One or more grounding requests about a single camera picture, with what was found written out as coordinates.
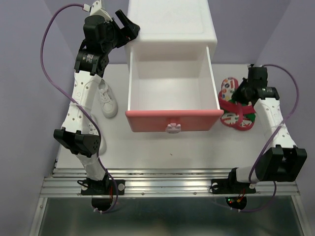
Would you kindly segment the red patterned sandal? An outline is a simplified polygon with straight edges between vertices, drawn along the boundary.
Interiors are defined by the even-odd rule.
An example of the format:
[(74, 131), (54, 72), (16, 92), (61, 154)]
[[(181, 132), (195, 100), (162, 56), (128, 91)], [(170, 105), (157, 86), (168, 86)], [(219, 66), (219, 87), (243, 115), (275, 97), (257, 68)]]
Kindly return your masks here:
[(237, 115), (233, 112), (233, 109), (237, 108), (235, 102), (232, 100), (232, 95), (238, 88), (238, 81), (233, 77), (228, 77), (222, 81), (221, 90), (218, 94), (220, 109), (224, 110), (225, 113), (231, 113)]
[(242, 111), (239, 113), (239, 108), (237, 108), (237, 113), (231, 112), (231, 111), (224, 111), (223, 115), (220, 118), (221, 123), (224, 126), (227, 126), (229, 128), (234, 128), (239, 131), (248, 131), (253, 128), (255, 123), (255, 112), (254, 109), (251, 106), (245, 106), (249, 107), (253, 113), (246, 113)]

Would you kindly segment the pink drawer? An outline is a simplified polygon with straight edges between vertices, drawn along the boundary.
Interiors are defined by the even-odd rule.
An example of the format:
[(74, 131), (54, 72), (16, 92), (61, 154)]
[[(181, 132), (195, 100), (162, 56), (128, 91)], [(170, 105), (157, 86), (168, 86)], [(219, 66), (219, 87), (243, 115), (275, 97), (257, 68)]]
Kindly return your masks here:
[(131, 47), (125, 115), (133, 132), (210, 130), (223, 110), (209, 47), (156, 55)]

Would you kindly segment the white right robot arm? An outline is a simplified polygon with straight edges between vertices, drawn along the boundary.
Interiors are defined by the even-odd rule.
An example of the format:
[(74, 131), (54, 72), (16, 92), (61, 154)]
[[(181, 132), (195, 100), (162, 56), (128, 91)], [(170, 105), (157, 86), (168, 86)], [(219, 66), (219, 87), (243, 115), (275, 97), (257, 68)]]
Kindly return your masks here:
[(226, 180), (232, 192), (242, 189), (244, 183), (294, 182), (307, 158), (306, 150), (297, 146), (285, 124), (297, 105), (286, 117), (282, 116), (278, 91), (267, 85), (267, 68), (268, 65), (249, 67), (248, 77), (232, 96), (236, 102), (252, 104), (267, 139), (254, 164), (234, 169), (234, 175)]

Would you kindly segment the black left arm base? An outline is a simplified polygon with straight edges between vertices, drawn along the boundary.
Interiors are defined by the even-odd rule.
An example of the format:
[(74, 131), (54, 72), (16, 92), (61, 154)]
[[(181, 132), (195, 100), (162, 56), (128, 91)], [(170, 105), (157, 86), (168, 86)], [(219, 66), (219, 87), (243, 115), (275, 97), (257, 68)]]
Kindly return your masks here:
[(103, 180), (92, 180), (86, 178), (84, 180), (78, 180), (77, 183), (81, 186), (81, 195), (94, 196), (94, 195), (124, 195), (125, 194), (125, 180), (119, 179), (115, 183), (108, 176), (105, 176)]

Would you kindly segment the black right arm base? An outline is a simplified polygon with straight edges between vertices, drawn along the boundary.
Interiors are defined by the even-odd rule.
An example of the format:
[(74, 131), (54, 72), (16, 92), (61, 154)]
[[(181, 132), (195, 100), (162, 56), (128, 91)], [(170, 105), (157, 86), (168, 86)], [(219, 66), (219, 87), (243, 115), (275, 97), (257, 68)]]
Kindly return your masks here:
[(249, 183), (230, 181), (227, 178), (214, 178), (209, 187), (210, 193), (215, 195), (238, 196), (239, 194), (254, 194), (256, 189), (251, 189)]

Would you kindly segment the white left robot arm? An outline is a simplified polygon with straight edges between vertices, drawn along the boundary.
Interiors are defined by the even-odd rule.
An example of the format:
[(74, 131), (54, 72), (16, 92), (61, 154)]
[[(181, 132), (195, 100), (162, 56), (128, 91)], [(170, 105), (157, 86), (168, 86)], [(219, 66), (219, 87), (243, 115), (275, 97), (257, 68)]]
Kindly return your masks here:
[(115, 20), (107, 20), (102, 15), (85, 19), (85, 38), (74, 65), (74, 88), (69, 109), (61, 129), (54, 131), (54, 138), (80, 160), (87, 177), (93, 180), (93, 189), (99, 194), (109, 190), (110, 182), (104, 178), (106, 171), (98, 159), (101, 138), (99, 134), (91, 134), (89, 128), (94, 97), (109, 63), (109, 53), (136, 39), (140, 31), (140, 27), (121, 10), (115, 14), (123, 28)]

